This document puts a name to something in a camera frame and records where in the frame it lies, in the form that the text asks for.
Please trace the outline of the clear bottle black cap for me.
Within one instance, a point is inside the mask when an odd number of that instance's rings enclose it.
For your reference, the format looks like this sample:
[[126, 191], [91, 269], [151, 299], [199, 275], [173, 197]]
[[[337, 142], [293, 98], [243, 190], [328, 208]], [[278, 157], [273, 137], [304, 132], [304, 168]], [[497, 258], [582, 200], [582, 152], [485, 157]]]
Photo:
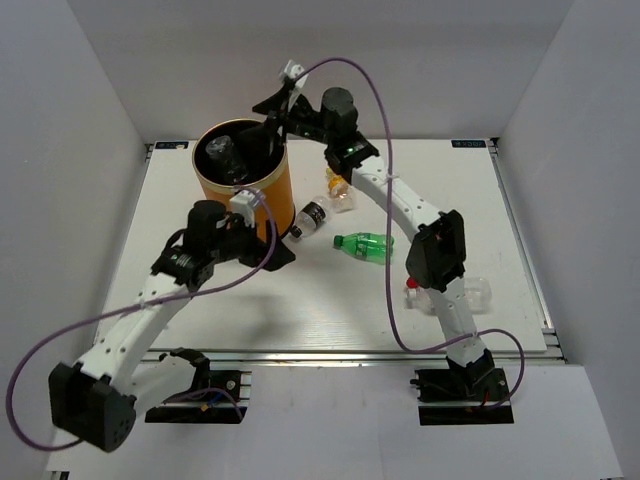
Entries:
[[332, 214], [332, 203], [325, 196], [316, 196], [297, 213], [290, 233], [296, 238], [307, 237], [324, 225]]

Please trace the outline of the clear bottle yellow cap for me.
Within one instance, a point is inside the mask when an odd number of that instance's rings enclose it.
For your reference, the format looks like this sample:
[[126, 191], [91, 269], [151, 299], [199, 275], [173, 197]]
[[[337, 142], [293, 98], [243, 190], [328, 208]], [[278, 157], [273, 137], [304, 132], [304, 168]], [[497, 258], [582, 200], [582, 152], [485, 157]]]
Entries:
[[326, 172], [327, 192], [336, 213], [354, 210], [356, 207], [355, 196], [349, 183], [340, 175], [327, 168]]

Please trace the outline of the green plastic bottle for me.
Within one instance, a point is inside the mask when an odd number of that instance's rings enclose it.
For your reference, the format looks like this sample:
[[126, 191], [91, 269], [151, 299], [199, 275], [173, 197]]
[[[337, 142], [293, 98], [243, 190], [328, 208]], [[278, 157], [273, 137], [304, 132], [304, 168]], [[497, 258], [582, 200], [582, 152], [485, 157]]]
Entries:
[[355, 259], [380, 265], [393, 254], [394, 244], [393, 236], [366, 232], [335, 235], [333, 238], [333, 247], [337, 250]]

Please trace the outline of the clear bottle blue orange label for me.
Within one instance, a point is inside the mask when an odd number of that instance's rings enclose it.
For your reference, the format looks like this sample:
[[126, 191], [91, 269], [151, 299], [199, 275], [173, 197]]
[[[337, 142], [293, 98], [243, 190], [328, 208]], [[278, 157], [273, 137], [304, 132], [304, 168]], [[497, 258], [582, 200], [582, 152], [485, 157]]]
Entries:
[[[487, 314], [491, 311], [492, 290], [488, 280], [481, 277], [465, 279], [465, 297], [473, 314]], [[435, 306], [426, 290], [411, 277], [406, 280], [405, 307], [417, 309], [428, 316], [435, 316]]]

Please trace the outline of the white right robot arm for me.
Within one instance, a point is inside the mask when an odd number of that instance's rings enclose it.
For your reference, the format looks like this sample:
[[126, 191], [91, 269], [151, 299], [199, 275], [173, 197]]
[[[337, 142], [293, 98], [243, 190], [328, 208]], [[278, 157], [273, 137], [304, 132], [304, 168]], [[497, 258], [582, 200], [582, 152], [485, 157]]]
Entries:
[[327, 89], [318, 110], [298, 93], [292, 81], [253, 112], [264, 116], [260, 139], [273, 146], [289, 135], [321, 143], [332, 171], [378, 204], [411, 242], [407, 273], [426, 291], [445, 337], [446, 360], [453, 390], [472, 399], [488, 385], [494, 368], [489, 349], [479, 337], [465, 297], [464, 220], [456, 210], [442, 212], [392, 175], [392, 159], [382, 158], [358, 129], [358, 111], [351, 93]]

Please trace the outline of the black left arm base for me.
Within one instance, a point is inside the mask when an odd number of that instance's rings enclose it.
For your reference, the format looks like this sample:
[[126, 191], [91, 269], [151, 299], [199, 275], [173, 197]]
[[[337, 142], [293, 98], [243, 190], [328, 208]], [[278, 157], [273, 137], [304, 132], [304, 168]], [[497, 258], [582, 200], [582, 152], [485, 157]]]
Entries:
[[252, 373], [210, 370], [203, 383], [149, 410], [147, 424], [239, 425], [249, 407]]

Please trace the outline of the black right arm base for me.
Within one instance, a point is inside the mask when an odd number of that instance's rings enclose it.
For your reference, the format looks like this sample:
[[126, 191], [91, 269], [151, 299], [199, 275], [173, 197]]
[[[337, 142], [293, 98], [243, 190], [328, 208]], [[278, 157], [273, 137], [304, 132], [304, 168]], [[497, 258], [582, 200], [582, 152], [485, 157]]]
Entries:
[[507, 425], [514, 423], [505, 372], [496, 368], [477, 386], [458, 384], [451, 370], [422, 369], [410, 385], [417, 392], [421, 426]]

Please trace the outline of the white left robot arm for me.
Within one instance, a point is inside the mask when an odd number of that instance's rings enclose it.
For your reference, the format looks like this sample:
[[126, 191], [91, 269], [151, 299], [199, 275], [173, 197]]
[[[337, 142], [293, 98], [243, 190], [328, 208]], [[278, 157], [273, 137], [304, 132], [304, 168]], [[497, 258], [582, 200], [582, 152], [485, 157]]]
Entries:
[[104, 452], [119, 448], [136, 419], [168, 400], [199, 399], [228, 391], [211, 383], [210, 361], [179, 347], [149, 369], [139, 364], [169, 322], [195, 297], [216, 265], [237, 261], [252, 273], [275, 271], [294, 261], [272, 216], [267, 236], [257, 232], [258, 210], [270, 209], [264, 195], [243, 188], [228, 205], [201, 200], [187, 225], [166, 241], [133, 305], [73, 365], [58, 364], [49, 375], [52, 420], [56, 427]]

